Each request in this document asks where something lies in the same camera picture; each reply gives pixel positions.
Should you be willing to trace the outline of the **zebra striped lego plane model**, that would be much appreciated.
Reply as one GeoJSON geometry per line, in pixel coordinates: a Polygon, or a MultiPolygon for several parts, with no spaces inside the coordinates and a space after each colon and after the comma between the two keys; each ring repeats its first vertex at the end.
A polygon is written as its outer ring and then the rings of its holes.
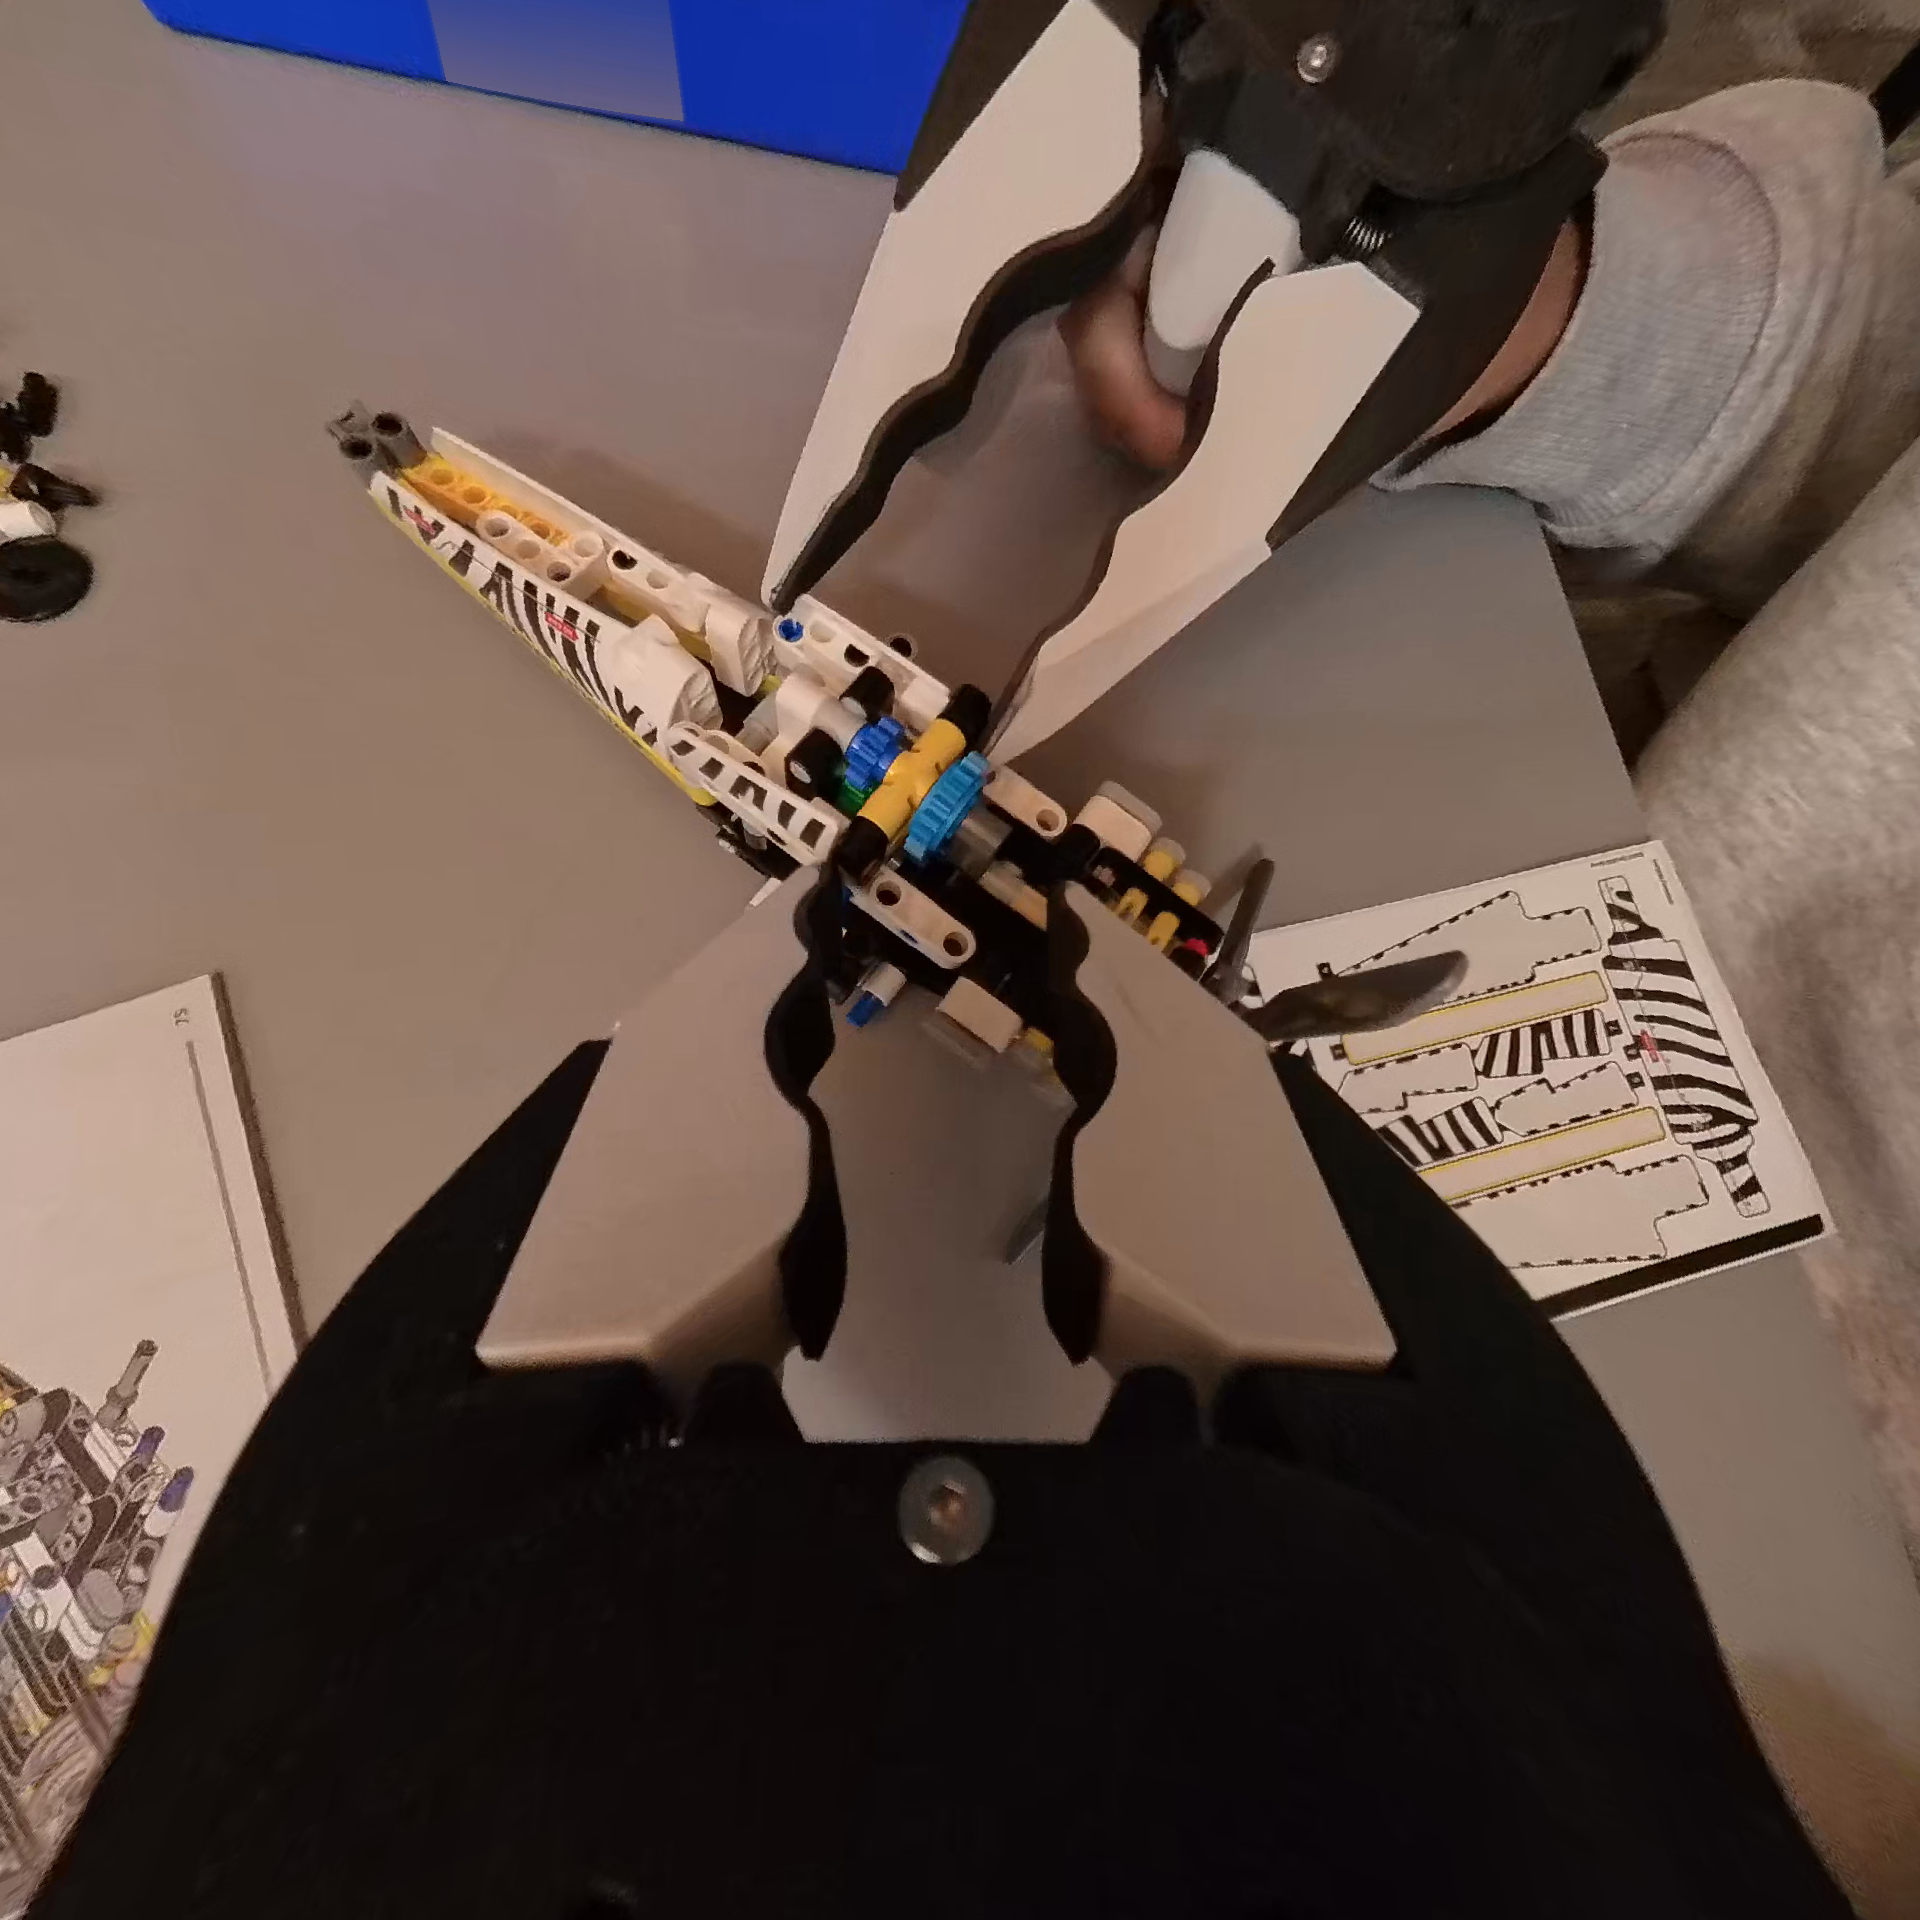
{"type": "Polygon", "coordinates": [[[822,873],[819,947],[852,1026],[919,987],[984,1049],[1049,1054],[1047,887],[1081,880],[1199,985],[1243,947],[1116,786],[1070,808],[976,749],[977,687],[805,601],[765,615],[465,441],[352,406],[326,425],[369,501],[605,714],[769,883],[822,873]]]}

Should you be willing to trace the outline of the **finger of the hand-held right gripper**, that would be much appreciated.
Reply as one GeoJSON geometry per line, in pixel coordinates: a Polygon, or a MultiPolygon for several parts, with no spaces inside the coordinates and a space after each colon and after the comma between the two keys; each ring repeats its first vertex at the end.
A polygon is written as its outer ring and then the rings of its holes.
{"type": "Polygon", "coordinates": [[[1279,517],[1416,318],[1360,262],[1247,279],[1199,368],[1195,442],[1120,520],[1086,601],[1033,649],[989,755],[1063,731],[1267,561],[1279,517]]]}
{"type": "Polygon", "coordinates": [[[784,495],[769,609],[876,526],[1027,322],[1116,280],[1144,358],[1169,48],[1173,5],[969,5],[784,495]]]}

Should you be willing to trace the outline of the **person's right hand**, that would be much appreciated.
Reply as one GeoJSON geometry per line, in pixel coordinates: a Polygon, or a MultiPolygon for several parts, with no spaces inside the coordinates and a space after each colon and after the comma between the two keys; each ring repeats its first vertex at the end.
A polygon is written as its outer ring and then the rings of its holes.
{"type": "Polygon", "coordinates": [[[1152,371],[1144,351],[1150,254],[1136,247],[1099,286],[1057,318],[1072,385],[1093,430],[1148,472],[1174,465],[1184,447],[1185,400],[1152,371]]]}

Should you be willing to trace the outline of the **person's grey clothing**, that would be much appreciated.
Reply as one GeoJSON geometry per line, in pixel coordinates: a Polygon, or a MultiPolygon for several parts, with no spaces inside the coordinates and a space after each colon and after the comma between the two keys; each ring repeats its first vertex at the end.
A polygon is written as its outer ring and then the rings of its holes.
{"type": "Polygon", "coordinates": [[[1807,1273],[1916,1552],[1918,447],[1719,654],[1637,786],[1825,1194],[1807,1273]]]}

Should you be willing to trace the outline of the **blue box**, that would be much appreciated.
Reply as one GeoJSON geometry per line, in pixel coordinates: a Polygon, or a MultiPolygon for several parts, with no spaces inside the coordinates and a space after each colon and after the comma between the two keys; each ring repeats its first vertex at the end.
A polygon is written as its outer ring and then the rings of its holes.
{"type": "Polygon", "coordinates": [[[148,1],[176,32],[902,171],[965,1],[148,1]]]}

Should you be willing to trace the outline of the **lego instruction booklet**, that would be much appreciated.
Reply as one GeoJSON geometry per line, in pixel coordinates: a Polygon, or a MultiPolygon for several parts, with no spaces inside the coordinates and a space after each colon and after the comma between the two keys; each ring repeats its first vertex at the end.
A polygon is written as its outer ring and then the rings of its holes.
{"type": "Polygon", "coordinates": [[[4,1861],[48,1857],[297,1355],[217,976],[1,1051],[4,1861]]]}

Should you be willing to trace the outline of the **zebra striped sticker sheet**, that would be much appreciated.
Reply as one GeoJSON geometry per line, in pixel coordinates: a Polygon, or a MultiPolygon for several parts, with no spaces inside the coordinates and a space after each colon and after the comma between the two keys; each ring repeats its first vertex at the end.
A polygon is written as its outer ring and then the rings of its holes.
{"type": "Polygon", "coordinates": [[[1548,1314],[1829,1235],[1659,839],[1261,929],[1253,994],[1435,952],[1468,959],[1447,998],[1291,1049],[1548,1314]]]}

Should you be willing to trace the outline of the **loose small lego pieces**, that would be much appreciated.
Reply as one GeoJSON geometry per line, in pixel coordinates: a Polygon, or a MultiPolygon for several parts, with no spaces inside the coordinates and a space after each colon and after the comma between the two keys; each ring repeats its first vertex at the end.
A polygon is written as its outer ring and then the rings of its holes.
{"type": "Polygon", "coordinates": [[[36,370],[1,397],[1,543],[56,536],[63,513],[101,505],[93,487],[35,459],[56,430],[59,397],[59,385],[36,370]]]}

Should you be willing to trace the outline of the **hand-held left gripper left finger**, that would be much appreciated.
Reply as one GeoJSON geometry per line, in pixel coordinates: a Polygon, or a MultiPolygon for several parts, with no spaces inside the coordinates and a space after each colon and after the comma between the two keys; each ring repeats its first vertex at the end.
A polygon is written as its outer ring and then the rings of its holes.
{"type": "Polygon", "coordinates": [[[476,1341],[496,1371],[822,1358],[847,1224],[813,1081],[840,890],[793,870],[617,1022],[476,1341]]]}

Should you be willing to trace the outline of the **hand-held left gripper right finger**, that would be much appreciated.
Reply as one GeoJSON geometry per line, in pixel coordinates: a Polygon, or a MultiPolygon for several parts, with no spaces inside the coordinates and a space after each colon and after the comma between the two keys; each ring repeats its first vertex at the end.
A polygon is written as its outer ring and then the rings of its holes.
{"type": "Polygon", "coordinates": [[[1382,1371],[1393,1339],[1267,1045],[1083,883],[1047,902],[1047,1030],[1072,1107],[1039,1282],[1067,1359],[1382,1371]]]}

